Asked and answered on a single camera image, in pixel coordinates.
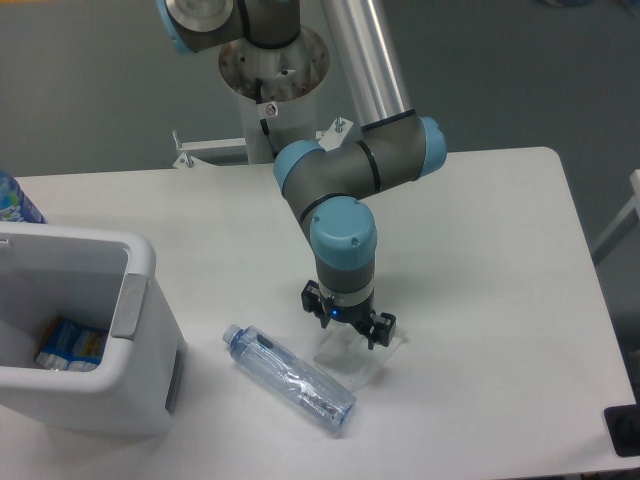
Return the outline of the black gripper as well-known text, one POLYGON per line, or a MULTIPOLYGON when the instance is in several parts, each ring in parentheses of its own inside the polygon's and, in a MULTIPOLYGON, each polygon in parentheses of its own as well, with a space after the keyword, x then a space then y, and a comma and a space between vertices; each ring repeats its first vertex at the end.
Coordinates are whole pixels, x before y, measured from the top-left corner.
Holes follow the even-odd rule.
POLYGON ((396 331, 396 316, 373 311, 373 299, 371 293, 358 304, 340 306, 334 298, 320 295, 319 284, 313 280, 309 280, 301 292, 303 310, 313 314, 322 329, 326 329, 331 321, 349 324, 367 339, 369 350, 375 345, 388 347, 396 331))

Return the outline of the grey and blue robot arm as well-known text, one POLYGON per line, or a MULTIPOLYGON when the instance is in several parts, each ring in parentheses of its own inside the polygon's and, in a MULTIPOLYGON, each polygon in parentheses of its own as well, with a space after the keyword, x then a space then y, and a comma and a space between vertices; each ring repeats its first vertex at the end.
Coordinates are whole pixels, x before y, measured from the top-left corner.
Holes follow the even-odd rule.
POLYGON ((301 22, 297 1, 161 1, 174 48, 218 48, 228 87, 252 106, 248 133, 264 140, 281 195, 310 248, 317 276, 301 294, 322 324, 352 326, 370 346, 388 346, 392 314, 374 308, 377 230, 366 199, 441 168, 446 140, 412 108, 378 1, 326 1, 361 126, 334 149, 287 127, 286 104, 311 96, 329 65, 323 40, 301 22))

